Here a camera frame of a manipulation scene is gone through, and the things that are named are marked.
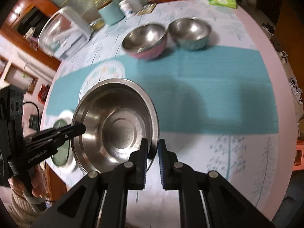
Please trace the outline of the left hand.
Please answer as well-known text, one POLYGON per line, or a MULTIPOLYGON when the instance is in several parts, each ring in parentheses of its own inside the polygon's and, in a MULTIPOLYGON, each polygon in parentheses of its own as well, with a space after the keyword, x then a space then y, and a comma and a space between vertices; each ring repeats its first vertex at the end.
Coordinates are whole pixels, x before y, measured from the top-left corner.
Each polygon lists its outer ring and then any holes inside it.
MULTIPOLYGON (((8 179, 12 191, 20 198, 25 199, 23 191, 25 190, 24 184, 15 176, 8 179)), ((35 166, 35 174, 31 178, 32 194, 34 197, 44 197, 47 194, 47 184, 41 170, 40 165, 35 166)))

